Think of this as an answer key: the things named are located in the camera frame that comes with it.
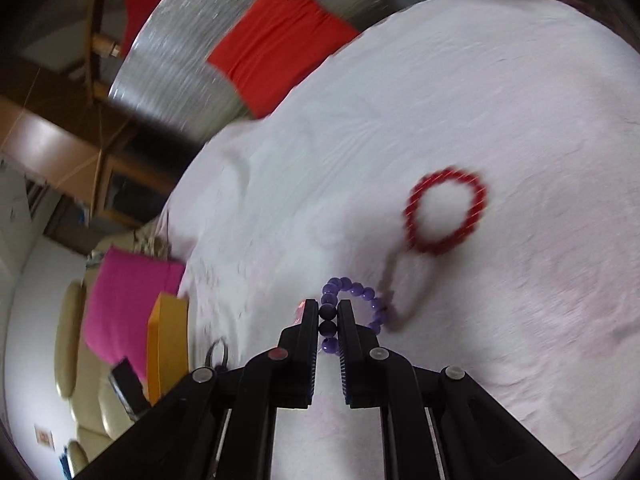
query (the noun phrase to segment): pink pillow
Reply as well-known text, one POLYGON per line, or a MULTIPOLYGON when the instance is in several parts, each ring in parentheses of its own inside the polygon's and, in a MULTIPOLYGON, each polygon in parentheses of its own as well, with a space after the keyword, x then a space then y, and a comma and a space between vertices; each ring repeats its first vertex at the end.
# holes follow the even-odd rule
POLYGON ((90 350, 110 365, 128 358, 146 381, 146 324, 161 292, 177 294, 184 264, 114 247, 104 255, 82 322, 90 350))

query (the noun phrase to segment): leather couch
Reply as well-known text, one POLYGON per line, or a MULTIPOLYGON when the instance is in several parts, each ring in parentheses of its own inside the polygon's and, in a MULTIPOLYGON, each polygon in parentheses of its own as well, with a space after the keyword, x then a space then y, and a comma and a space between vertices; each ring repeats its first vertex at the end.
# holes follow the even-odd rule
MULTIPOLYGON (((134 233, 131 232, 105 238, 96 249, 106 251, 114 245, 132 251, 134 244, 134 233)), ((109 382, 111 366, 98 359, 81 337, 84 305, 98 270, 99 267, 87 269, 82 282, 72 282, 68 286, 56 333, 56 386, 60 397, 68 400, 71 415, 78 424, 76 440, 68 444, 72 475, 76 475, 132 425, 109 382)))

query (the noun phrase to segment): red bracelet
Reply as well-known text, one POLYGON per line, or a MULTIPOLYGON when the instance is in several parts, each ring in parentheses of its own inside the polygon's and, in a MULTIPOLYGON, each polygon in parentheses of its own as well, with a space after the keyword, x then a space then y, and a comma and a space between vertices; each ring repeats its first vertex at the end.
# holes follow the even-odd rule
POLYGON ((410 249, 416 249, 421 253, 431 253, 435 256, 444 254, 447 251, 452 250, 457 245, 461 244, 473 231, 476 230, 476 224, 482 212, 484 211, 484 198, 486 196, 486 189, 482 184, 480 177, 475 173, 467 173, 466 171, 457 170, 456 168, 449 167, 430 175, 425 175, 420 179, 418 184, 414 186, 409 197, 407 207, 404 210, 405 227, 406 227, 406 240, 410 249), (462 225, 456 229, 452 234, 438 240, 436 242, 428 242, 421 239, 418 236, 418 229, 415 226, 415 212, 420 205, 420 199, 430 187, 442 184, 447 180, 454 180, 462 184, 471 186, 474 190, 474 200, 466 213, 466 219, 462 222, 462 225))

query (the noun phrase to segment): screw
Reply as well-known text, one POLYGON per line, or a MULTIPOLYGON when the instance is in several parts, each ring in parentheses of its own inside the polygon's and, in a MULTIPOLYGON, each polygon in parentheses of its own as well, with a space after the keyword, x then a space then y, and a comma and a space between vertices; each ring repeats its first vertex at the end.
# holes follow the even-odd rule
POLYGON ((213 371, 211 368, 198 368, 193 371, 191 378, 197 383, 206 383, 213 378, 213 371))
POLYGON ((459 381, 465 376, 465 371, 459 366, 447 366, 444 373, 449 379, 453 379, 454 381, 459 381))
POLYGON ((387 350, 386 348, 382 348, 382 346, 378 346, 376 348, 372 348, 369 351, 369 355, 372 359, 375 359, 376 361, 384 361, 386 358, 389 357, 389 350, 387 350))
POLYGON ((289 352, 287 352, 287 350, 284 348, 276 346, 276 348, 272 348, 271 350, 269 350, 269 353, 267 355, 272 361, 282 361, 283 359, 289 357, 289 352))

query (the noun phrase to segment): white cloth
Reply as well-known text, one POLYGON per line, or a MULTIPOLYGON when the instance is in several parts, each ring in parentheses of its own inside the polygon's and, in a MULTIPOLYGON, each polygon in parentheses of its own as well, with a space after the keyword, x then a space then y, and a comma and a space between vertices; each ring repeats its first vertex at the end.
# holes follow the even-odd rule
MULTIPOLYGON (((640 438, 639 103, 638 54, 555 1, 430 0, 370 28, 172 194, 194 362, 224 336, 244 364, 349 276, 397 311, 382 345, 461 365, 578 476, 612 478, 640 438), (478 231, 404 252, 410 189, 449 165, 488 186, 478 231)), ((344 406, 338 369, 319 356, 311 409, 280 413, 273 478, 383 478, 378 416, 344 406)))

